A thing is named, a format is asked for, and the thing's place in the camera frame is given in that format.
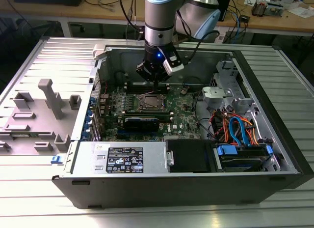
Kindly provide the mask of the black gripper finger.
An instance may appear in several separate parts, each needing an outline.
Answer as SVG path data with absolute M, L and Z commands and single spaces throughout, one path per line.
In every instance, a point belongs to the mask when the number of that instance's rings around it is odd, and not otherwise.
M 153 90 L 156 90 L 156 71 L 155 67 L 149 62 L 142 62 L 136 66 L 136 72 L 146 82 L 150 83 Z
M 156 91 L 159 91 L 159 83 L 168 80 L 170 76 L 167 74 L 165 68 L 161 65 L 156 69 Z

